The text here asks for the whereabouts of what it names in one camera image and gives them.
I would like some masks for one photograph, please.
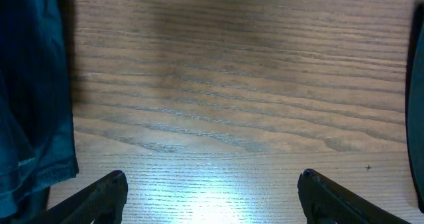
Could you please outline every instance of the garment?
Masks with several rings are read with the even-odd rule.
[[[73,178],[72,112],[57,0],[0,0],[0,217]]]

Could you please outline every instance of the dark blue fabric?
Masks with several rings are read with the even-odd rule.
[[[0,217],[73,178],[75,158],[56,0],[0,0]]]

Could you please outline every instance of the wood grain pattern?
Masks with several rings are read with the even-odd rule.
[[[122,169],[126,223],[195,222],[220,205],[236,218],[222,223],[303,223],[295,185],[318,167],[424,221],[404,125],[415,2],[74,0],[81,174],[53,203]]]

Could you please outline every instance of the wood grain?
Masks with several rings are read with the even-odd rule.
[[[424,221],[404,125],[415,2],[74,0],[81,174],[52,203],[122,169],[125,223],[197,222],[216,207],[221,223],[304,223],[295,185],[318,167]]]

